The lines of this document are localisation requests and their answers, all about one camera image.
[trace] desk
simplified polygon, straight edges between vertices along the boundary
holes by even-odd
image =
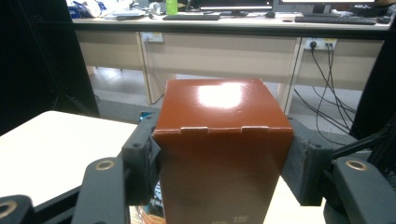
[[[74,20],[87,65],[143,71],[148,102],[155,103],[175,74],[259,77],[279,83],[279,104],[287,114],[294,85],[324,86],[307,37],[338,38],[334,86],[363,90],[389,25],[295,23],[299,14],[225,18],[219,21]],[[141,32],[163,32],[163,43],[145,42]],[[326,74],[327,52],[316,51]]]
[[[46,112],[0,137],[0,197],[25,194],[34,206],[79,186],[85,167],[117,156],[135,125]],[[280,178],[265,224],[324,223],[323,207],[301,207]]]

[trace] green bottle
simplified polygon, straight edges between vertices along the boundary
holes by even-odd
[[[177,14],[177,0],[166,0],[166,14],[167,15]]]

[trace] computer monitor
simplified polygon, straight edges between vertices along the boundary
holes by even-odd
[[[322,14],[326,5],[365,5],[375,0],[279,0],[279,4],[314,5],[313,13]]]
[[[246,16],[249,12],[270,11],[274,0],[199,0],[202,11],[221,11],[222,16]]]

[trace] power outlet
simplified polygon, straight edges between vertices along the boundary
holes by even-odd
[[[335,45],[337,44],[337,39],[335,38],[307,38],[305,42],[304,49],[311,49],[311,42],[317,42],[317,46],[315,50],[322,49],[322,50],[332,50],[335,49]]]
[[[163,42],[163,33],[142,32],[141,36],[144,41],[157,43]]]

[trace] keyboard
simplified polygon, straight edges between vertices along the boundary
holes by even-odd
[[[220,15],[167,15],[163,17],[164,21],[218,21]]]
[[[331,24],[358,24],[358,25],[374,25],[375,19],[364,17],[295,17],[295,22],[310,22],[310,23],[331,23]]]

